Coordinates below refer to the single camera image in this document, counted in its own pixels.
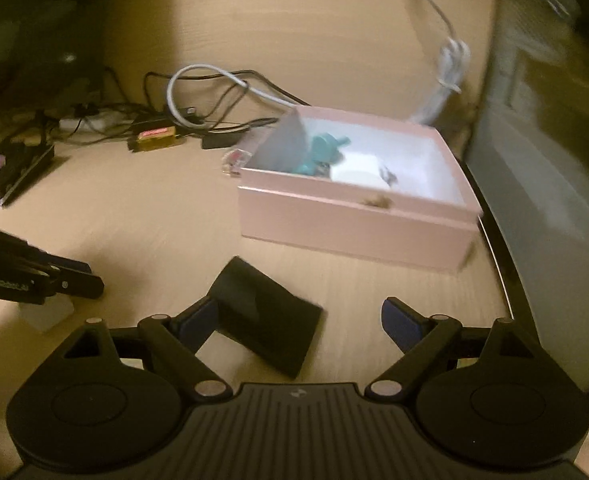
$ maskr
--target bundled white cable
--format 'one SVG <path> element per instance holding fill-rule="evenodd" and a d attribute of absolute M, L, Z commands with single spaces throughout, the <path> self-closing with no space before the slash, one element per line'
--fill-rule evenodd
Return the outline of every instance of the bundled white cable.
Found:
<path fill-rule="evenodd" d="M 438 86 L 430 98 L 409 120 L 413 123 L 431 124 L 439 117 L 452 92 L 461 93 L 461 83 L 468 72 L 469 47 L 459 40 L 452 22 L 434 0 L 427 0 L 448 29 L 448 39 L 441 48 L 439 58 Z"/>
<path fill-rule="evenodd" d="M 231 74 L 230 72 L 223 70 L 222 68 L 219 68 L 218 66 L 214 66 L 214 65 L 210 65 L 210 64 L 206 64 L 206 63 L 196 63 L 196 64 L 189 65 L 187 67 L 184 67 L 181 70 L 179 70 L 177 73 L 175 73 L 175 75 L 172 76 L 172 78 L 168 82 L 168 88 L 166 89 L 166 101 L 168 102 L 168 109 L 170 110 L 172 117 L 174 117 L 175 120 L 179 124 L 183 124 L 183 126 L 185 126 L 187 128 L 207 129 L 210 127 L 210 125 L 209 124 L 191 123 L 190 121 L 188 121 L 185 117 L 183 117 L 181 115 L 181 113 L 178 111 L 177 105 L 174 102 L 174 85 L 176 84 L 178 79 L 184 73 L 190 72 L 191 70 L 202 70 L 202 69 L 212 70 L 213 72 L 218 72 L 219 74 L 226 76 L 228 79 L 231 79 L 232 81 L 234 81 L 237 85 L 241 86 L 242 88 L 247 88 L 248 91 L 250 91 L 253 94 L 256 94 L 259 97 L 266 99 L 268 101 L 272 101 L 274 103 L 277 103 L 279 105 L 286 106 L 286 107 L 296 106 L 296 104 L 294 104 L 294 103 L 291 103 L 291 102 L 281 99 L 279 97 L 267 94 L 265 92 L 258 90 L 257 88 L 254 88 L 254 87 L 248 85 L 248 83 L 246 83 L 244 80 L 239 79 L 234 74 Z"/>

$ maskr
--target teal toy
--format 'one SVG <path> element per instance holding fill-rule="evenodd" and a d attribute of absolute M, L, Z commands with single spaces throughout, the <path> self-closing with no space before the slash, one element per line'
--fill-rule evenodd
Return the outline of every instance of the teal toy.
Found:
<path fill-rule="evenodd" d="M 335 163 L 340 155 L 338 149 L 348 144 L 350 144 L 350 139 L 347 137 L 335 139 L 330 134 L 312 137 L 311 147 L 305 160 L 292 173 L 314 176 L 317 174 L 320 165 Z"/>

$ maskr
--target wooden desk surface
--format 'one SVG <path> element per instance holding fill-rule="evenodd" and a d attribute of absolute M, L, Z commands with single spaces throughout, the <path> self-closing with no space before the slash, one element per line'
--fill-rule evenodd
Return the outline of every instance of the wooden desk surface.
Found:
<path fill-rule="evenodd" d="M 93 316 L 117 327 L 156 312 L 177 314 L 206 293 L 235 254 L 327 312 L 298 381 L 364 386 L 398 359 L 379 320 L 387 296 L 473 326 L 505 315 L 480 238 L 456 275 L 251 240 L 240 234 L 238 181 L 220 171 L 222 150 L 203 151 L 189 139 L 148 153 L 113 142 L 62 146 L 59 154 L 69 158 L 0 210 L 0 229 L 89 262 L 106 291 L 98 301 L 75 300 L 75 314 L 46 334 L 19 318 L 16 304 L 0 301 L 0 476 L 20 463 L 5 406 L 65 336 Z M 235 387 L 285 380 L 224 336 L 215 334 L 198 355 Z"/>

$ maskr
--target silver screw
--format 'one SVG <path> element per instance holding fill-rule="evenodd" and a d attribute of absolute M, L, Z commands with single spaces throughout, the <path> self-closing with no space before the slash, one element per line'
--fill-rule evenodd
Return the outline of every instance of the silver screw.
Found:
<path fill-rule="evenodd" d="M 209 380 L 196 383 L 194 391 L 202 397 L 216 397 L 225 392 L 227 388 L 228 386 L 221 381 Z"/>
<path fill-rule="evenodd" d="M 394 397 L 401 393 L 403 386 L 397 381 L 383 380 L 370 384 L 370 391 L 381 397 Z"/>

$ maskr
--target pink box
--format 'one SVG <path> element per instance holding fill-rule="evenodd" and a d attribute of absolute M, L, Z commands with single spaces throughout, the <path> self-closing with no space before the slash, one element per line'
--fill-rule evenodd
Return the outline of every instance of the pink box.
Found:
<path fill-rule="evenodd" d="M 322 133 L 349 137 L 342 152 L 376 155 L 397 182 L 379 190 L 290 173 Z M 247 237 L 453 271 L 478 232 L 481 206 L 434 128 L 297 107 L 242 168 L 239 210 Z"/>

